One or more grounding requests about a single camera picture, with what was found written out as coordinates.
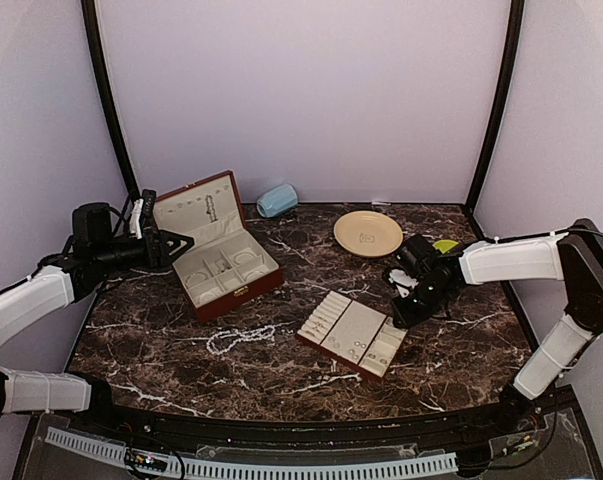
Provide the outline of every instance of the plate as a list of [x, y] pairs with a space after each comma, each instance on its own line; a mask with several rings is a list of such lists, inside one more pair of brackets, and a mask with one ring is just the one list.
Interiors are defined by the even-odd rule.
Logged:
[[337, 242], [360, 257], [389, 255], [401, 246], [403, 232], [397, 222], [378, 212], [360, 211], [342, 216], [334, 224]]

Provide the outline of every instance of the black frame pole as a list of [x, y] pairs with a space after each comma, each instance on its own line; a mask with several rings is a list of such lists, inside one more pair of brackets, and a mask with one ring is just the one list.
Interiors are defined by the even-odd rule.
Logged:
[[465, 207], [470, 213], [474, 212], [479, 197], [481, 196], [481, 190], [483, 189], [486, 176], [488, 175], [488, 169], [490, 168], [490, 160], [492, 160], [494, 147], [497, 143], [501, 120], [503, 119], [503, 112], [505, 111], [505, 104], [510, 90], [514, 62], [517, 56], [521, 24], [523, 23], [524, 5], [525, 0], [512, 0], [510, 4], [510, 18], [508, 19], [508, 29], [505, 36], [501, 69], [499, 70], [499, 79], [494, 93], [490, 119], [488, 120], [488, 127], [483, 139], [483, 146], [481, 147], [481, 153], [479, 154], [479, 160], [474, 172], [474, 178], [472, 179], [472, 185], [470, 186], [470, 192], [465, 201]]
[[103, 54], [103, 45], [101, 44], [101, 35], [99, 33], [99, 21], [97, 18], [97, 10], [95, 0], [81, 0], [81, 8], [83, 10], [83, 22], [85, 24], [85, 33], [88, 39], [90, 48], [90, 57], [92, 58], [92, 68], [94, 70], [94, 78], [97, 81], [99, 97], [101, 97], [101, 107], [105, 115], [105, 121], [108, 124], [110, 139], [112, 146], [117, 156], [119, 169], [123, 176], [123, 181], [128, 190], [130, 198], [134, 201], [141, 197], [139, 193], [139, 185], [132, 170], [132, 163], [128, 150], [125, 147], [123, 132], [119, 124], [119, 116], [114, 105], [114, 97], [110, 88], [110, 79], [108, 78], [108, 70], [106, 68], [105, 56]]

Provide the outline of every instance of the green object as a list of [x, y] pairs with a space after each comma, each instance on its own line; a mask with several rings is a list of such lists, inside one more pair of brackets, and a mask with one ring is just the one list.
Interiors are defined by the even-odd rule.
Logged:
[[441, 253], [447, 253], [458, 244], [459, 242], [455, 242], [454, 240], [439, 240], [438, 242], [434, 242], [434, 248], [439, 250]]

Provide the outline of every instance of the lavender wall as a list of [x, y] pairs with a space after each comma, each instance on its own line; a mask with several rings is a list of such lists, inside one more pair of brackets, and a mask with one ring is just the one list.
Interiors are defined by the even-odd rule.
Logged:
[[[592, 218], [603, 231], [603, 1], [529, 1], [511, 95], [477, 216], [489, 235]], [[515, 286], [542, 338], [558, 282]], [[603, 461], [603, 337], [569, 376]]]
[[[0, 0], [0, 289], [61, 249], [76, 206], [123, 198], [80, 2]], [[60, 371], [88, 303], [23, 332], [0, 364]], [[27, 420], [0, 420], [0, 479], [11, 477]]]
[[508, 0], [98, 2], [143, 186], [227, 168], [242, 197], [465, 200]]

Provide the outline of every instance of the black metal frame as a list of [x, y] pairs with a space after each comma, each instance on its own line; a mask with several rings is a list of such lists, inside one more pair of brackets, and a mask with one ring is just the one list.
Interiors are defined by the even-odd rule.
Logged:
[[110, 139], [114, 147], [114, 153], [119, 163], [119, 170], [125, 182], [125, 187], [128, 190], [130, 198], [134, 201], [141, 197], [137, 179], [132, 170], [130, 156], [125, 146], [119, 116], [114, 104], [112, 96], [112, 88], [108, 77], [108, 69], [103, 54], [103, 45], [101, 44], [101, 34], [99, 33], [99, 20], [97, 18], [97, 10], [95, 0], [81, 0], [81, 8], [83, 9], [83, 22], [85, 24], [85, 33], [88, 39], [90, 48], [90, 58], [92, 59], [92, 68], [94, 70], [94, 78], [97, 82], [99, 97], [101, 98], [101, 107], [103, 115], [108, 124]]
[[[595, 478], [603, 480], [603, 469], [588, 425], [572, 387], [557, 389], [559, 410], [571, 408], [582, 434], [590, 465]], [[539, 418], [554, 411], [555, 400], [550, 395], [538, 399], [542, 409]], [[233, 449], [323, 451], [416, 444], [418, 451], [444, 449], [463, 454], [471, 450], [485, 449], [488, 442], [502, 433], [486, 428], [497, 405], [486, 405], [456, 412], [436, 413], [420, 417], [394, 418], [382, 421], [320, 422], [320, 423], [271, 423], [213, 420], [180, 415], [157, 414], [133, 408], [117, 407], [116, 413], [135, 432], [144, 432], [147, 438], [168, 444], [180, 452], [195, 453], [203, 446], [232, 447]], [[130, 434], [113, 433], [85, 421], [71, 413], [69, 427], [106, 436], [124, 442]], [[34, 440], [38, 417], [33, 417], [22, 452], [14, 470], [13, 480], [20, 480], [30, 444]], [[150, 450], [159, 443], [136, 438], [135, 446]]]
[[501, 69], [499, 70], [499, 79], [494, 93], [492, 110], [488, 127], [483, 139], [481, 153], [474, 172], [474, 178], [470, 186], [470, 192], [465, 201], [465, 206], [472, 214], [477, 206], [485, 179], [490, 168], [490, 161], [494, 153], [494, 147], [499, 136], [501, 120], [505, 111], [505, 104], [508, 99], [512, 72], [514, 71], [514, 61], [517, 56], [517, 47], [519, 45], [519, 36], [521, 34], [521, 24], [523, 23], [523, 8], [525, 0], [512, 0], [510, 4], [510, 18], [508, 20], [508, 30], [505, 36], [505, 46], [503, 48], [503, 58], [501, 59]]

